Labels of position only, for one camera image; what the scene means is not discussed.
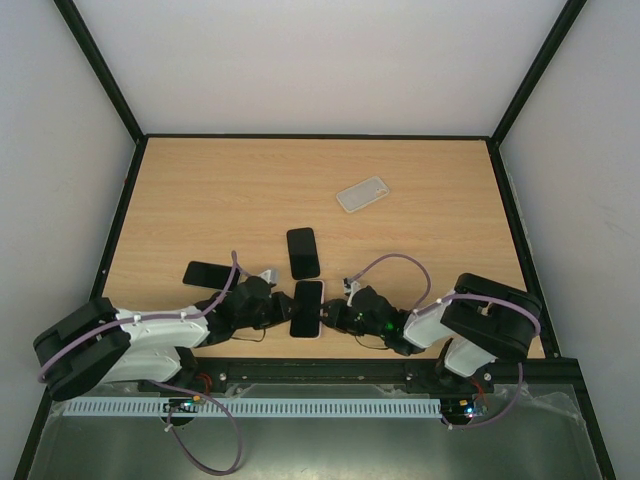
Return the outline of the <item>clear phone case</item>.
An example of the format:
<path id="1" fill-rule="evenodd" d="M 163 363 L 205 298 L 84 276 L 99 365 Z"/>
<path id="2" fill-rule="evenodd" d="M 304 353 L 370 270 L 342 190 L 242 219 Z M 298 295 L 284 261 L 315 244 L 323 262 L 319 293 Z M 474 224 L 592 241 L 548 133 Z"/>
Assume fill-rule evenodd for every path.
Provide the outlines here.
<path id="1" fill-rule="evenodd" d="M 378 176 L 370 177 L 336 194 L 336 200 L 347 213 L 354 213 L 375 203 L 390 193 L 390 188 Z"/>

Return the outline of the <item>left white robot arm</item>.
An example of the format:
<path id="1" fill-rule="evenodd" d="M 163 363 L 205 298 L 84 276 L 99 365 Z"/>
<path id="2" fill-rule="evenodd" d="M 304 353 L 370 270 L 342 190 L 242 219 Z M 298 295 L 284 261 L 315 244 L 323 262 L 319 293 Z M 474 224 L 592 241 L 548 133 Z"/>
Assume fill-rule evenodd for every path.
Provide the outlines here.
<path id="1" fill-rule="evenodd" d="M 262 276 L 173 311 L 118 309 L 95 298 L 36 337 L 37 379 L 55 401 L 107 383 L 182 381 L 196 366 L 194 349 L 226 342 L 240 329 L 288 322 L 299 309 Z"/>

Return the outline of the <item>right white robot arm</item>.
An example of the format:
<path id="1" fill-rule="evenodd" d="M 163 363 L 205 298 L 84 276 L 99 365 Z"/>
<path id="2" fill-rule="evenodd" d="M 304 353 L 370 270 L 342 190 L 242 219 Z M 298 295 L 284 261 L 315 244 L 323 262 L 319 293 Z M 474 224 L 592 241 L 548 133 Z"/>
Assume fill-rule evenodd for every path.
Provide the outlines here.
<path id="1" fill-rule="evenodd" d="M 401 310 L 373 288 L 319 308 L 322 323 L 355 337 L 376 336 L 395 353 L 410 356 L 445 342 L 428 385 L 455 392 L 496 360 L 523 362 L 540 334 L 542 304 L 516 288 L 464 273 L 453 289 L 426 307 Z"/>

